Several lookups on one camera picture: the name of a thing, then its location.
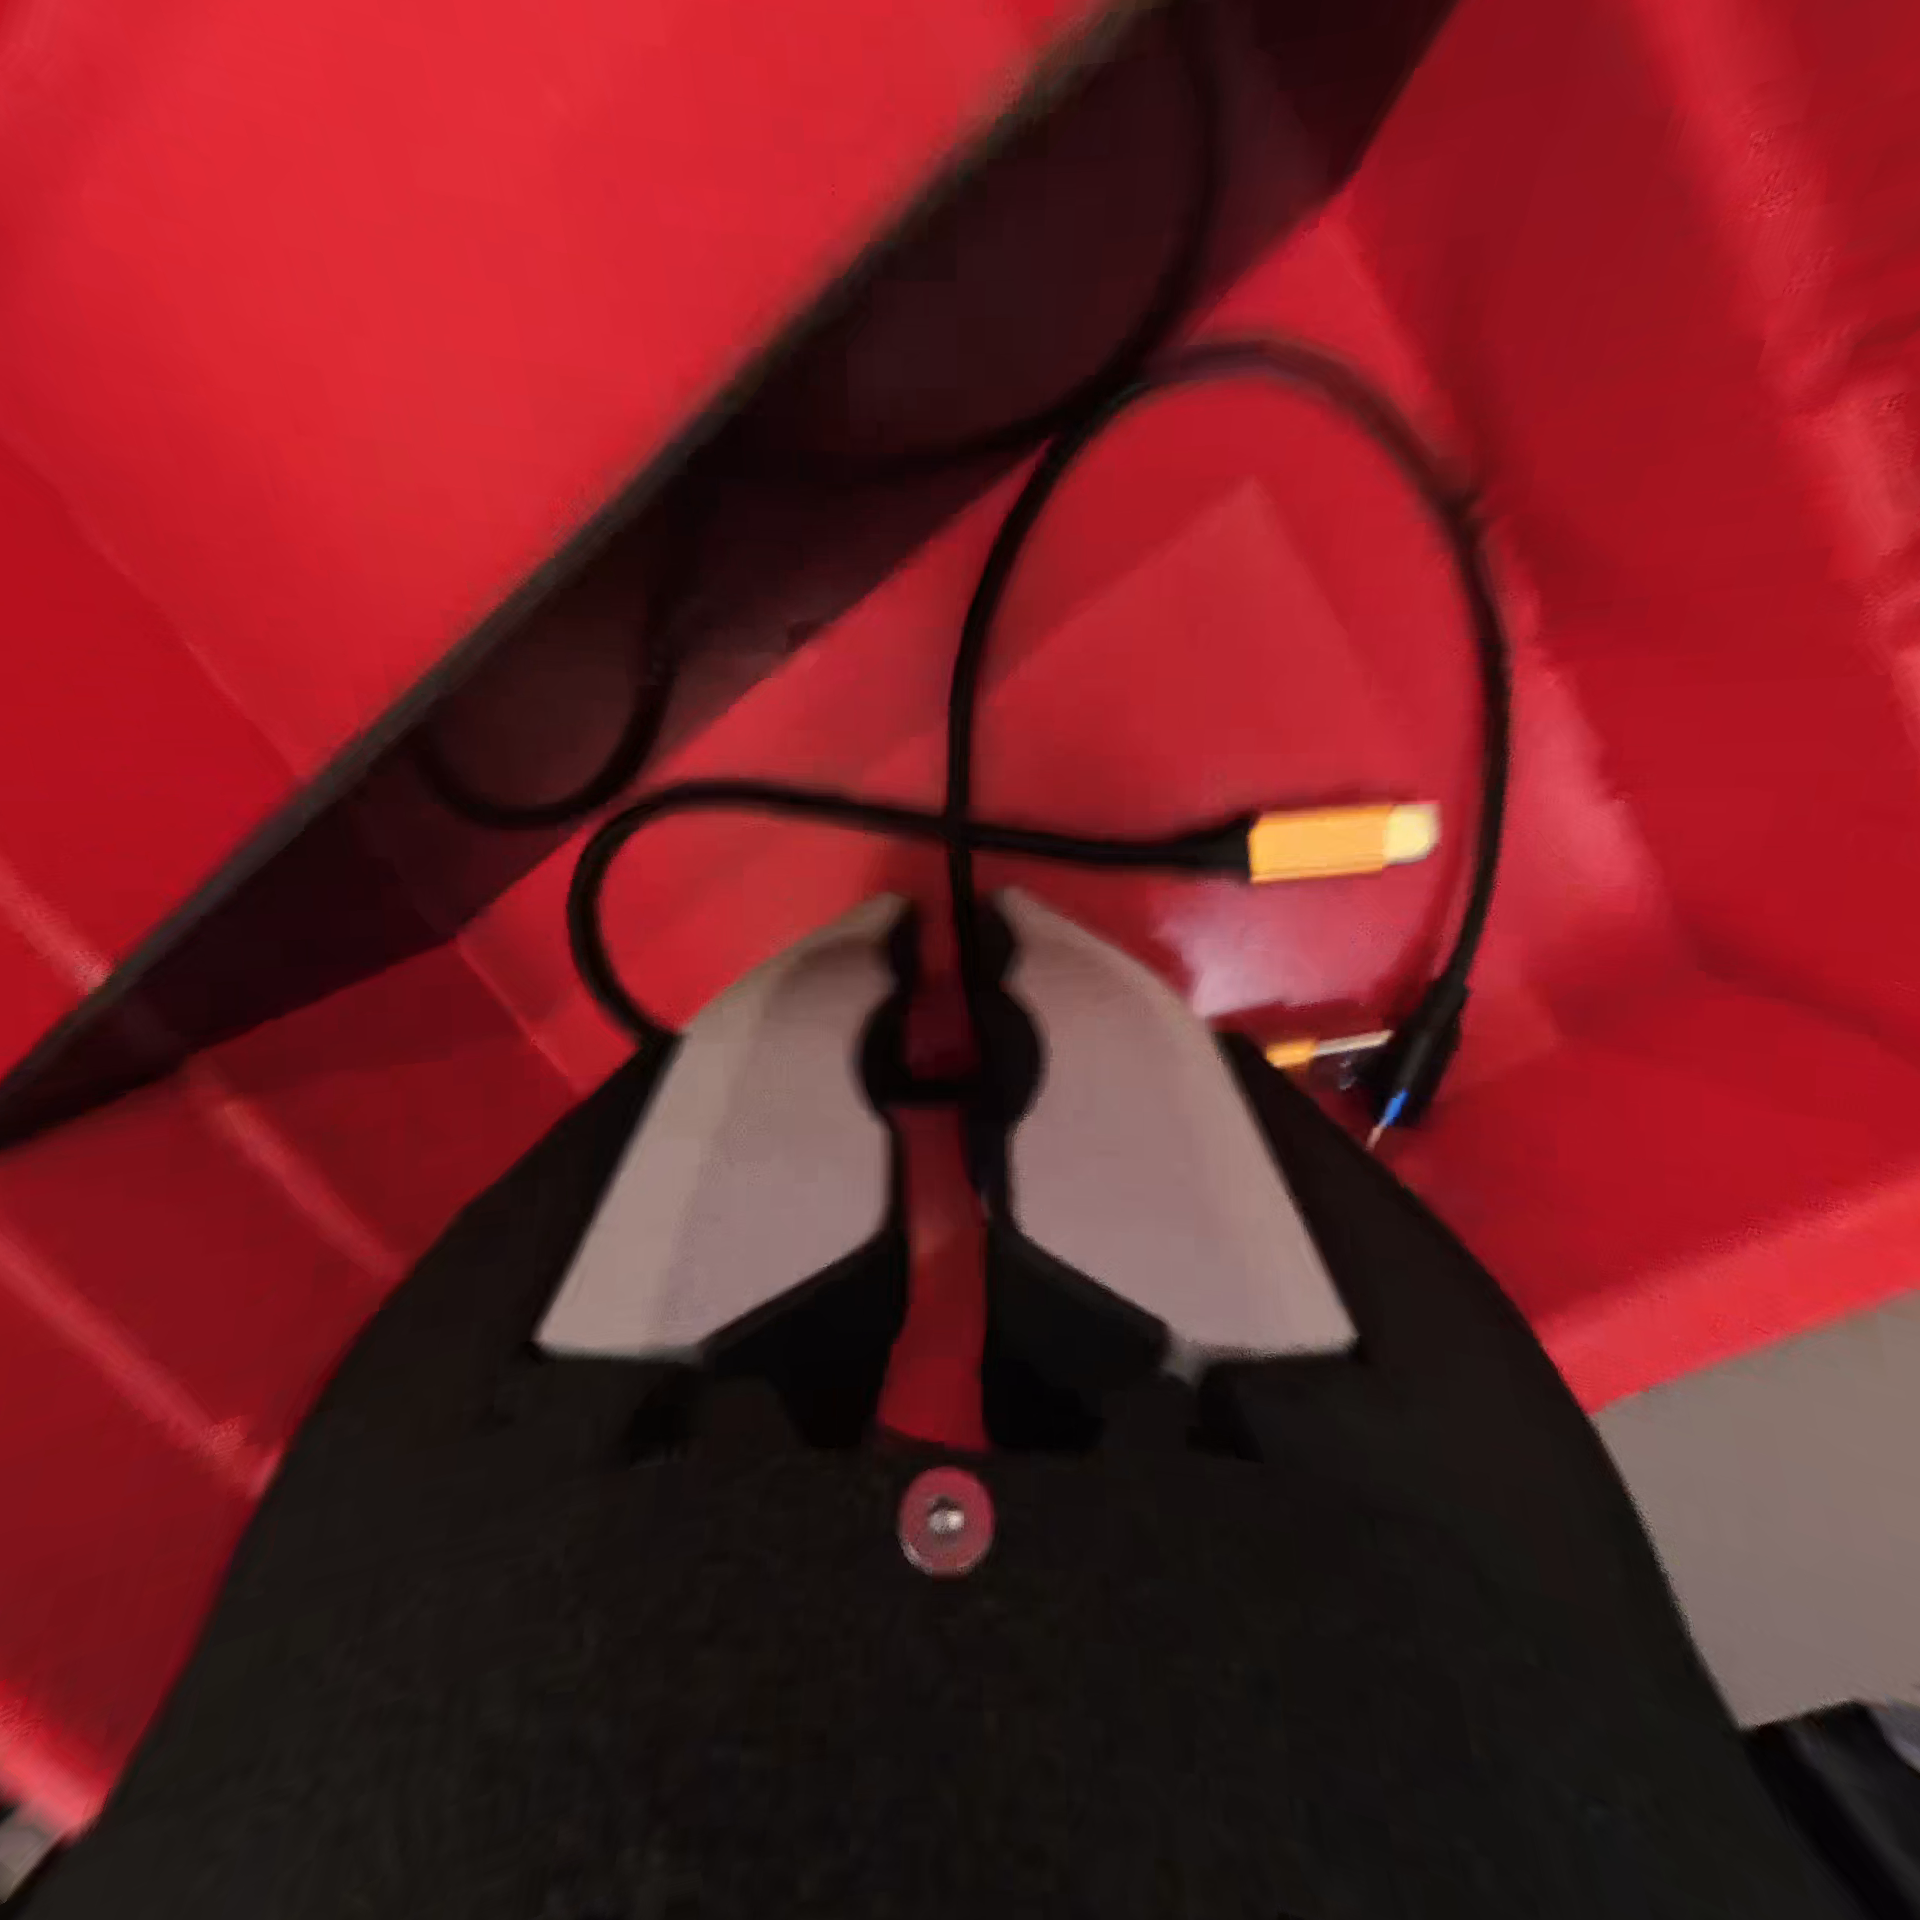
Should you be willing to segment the black cable with orange plugs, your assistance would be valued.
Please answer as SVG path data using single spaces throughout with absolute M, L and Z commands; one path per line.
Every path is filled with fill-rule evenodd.
M 1352 848 L 1364 851 L 1368 859 L 1359 867 L 1338 869 L 1323 857 L 1307 857 L 1309 824 L 1300 812 L 1248 813 L 1219 831 L 1194 831 L 1156 844 L 999 827 L 976 812 L 976 714 L 984 666 L 1002 604 L 1052 499 L 1091 455 L 1092 447 L 1133 410 L 1176 391 L 1233 380 L 1287 387 L 1344 416 L 1375 443 L 1448 544 L 1474 647 L 1480 795 L 1471 885 L 1456 914 L 1445 963 L 1407 1018 L 1392 1023 L 1388 1039 L 1375 1052 L 1375 1061 L 1361 1067 L 1361 1097 L 1375 1124 L 1370 1141 L 1376 1143 L 1384 1135 L 1427 1119 L 1433 1096 L 1453 1064 L 1465 1024 L 1472 973 L 1492 917 L 1505 851 L 1513 757 L 1513 647 L 1497 604 L 1492 564 L 1472 495 L 1448 479 L 1428 443 L 1391 397 L 1320 346 L 1240 339 L 1184 347 L 1156 369 L 1130 376 L 1111 397 L 1095 401 L 1079 419 L 1060 428 L 1023 481 L 968 604 L 946 695 L 943 845 L 955 919 L 957 969 L 968 1007 L 976 1007 L 985 991 L 985 960 L 979 951 L 980 912 L 976 906 L 976 856 L 984 853 L 1035 857 L 1076 872 L 1228 875 L 1250 885 L 1269 885 L 1379 874 L 1394 864 L 1391 851 L 1404 848 L 1411 840 L 1413 810 L 1409 804 L 1376 808 L 1368 827 L 1349 835 Z

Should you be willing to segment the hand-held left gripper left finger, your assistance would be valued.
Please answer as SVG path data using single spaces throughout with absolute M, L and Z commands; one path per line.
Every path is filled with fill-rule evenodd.
M 552 1296 L 544 1356 L 689 1360 L 892 1216 L 892 1145 L 859 1071 L 908 917 L 875 896 L 692 1018 Z

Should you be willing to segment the black bin divider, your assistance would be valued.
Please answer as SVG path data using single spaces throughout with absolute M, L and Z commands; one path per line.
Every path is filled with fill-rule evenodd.
M 447 946 L 1353 177 L 1452 2 L 1143 4 L 4 1079 L 4 1145 Z

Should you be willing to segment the red plastic bin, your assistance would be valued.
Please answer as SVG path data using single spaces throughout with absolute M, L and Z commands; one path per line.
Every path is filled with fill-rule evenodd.
M 1140 7 L 4 4 L 4 1079 Z M 1172 347 L 1269 335 L 1472 495 L 1513 644 L 1392 1162 L 1591 1409 L 1915 1293 L 1915 4 L 1456 4 Z M 639 793 L 937 808 L 1039 458 Z M 325 1367 L 633 1048 L 600 820 L 4 1145 L 4 1809 L 97 1818 Z

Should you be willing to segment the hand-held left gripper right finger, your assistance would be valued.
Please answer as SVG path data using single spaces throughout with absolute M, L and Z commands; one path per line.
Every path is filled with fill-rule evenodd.
M 1048 1380 L 1352 1354 L 1289 1177 L 1186 1001 L 1017 888 L 979 928 L 970 1143 L 995 1343 Z

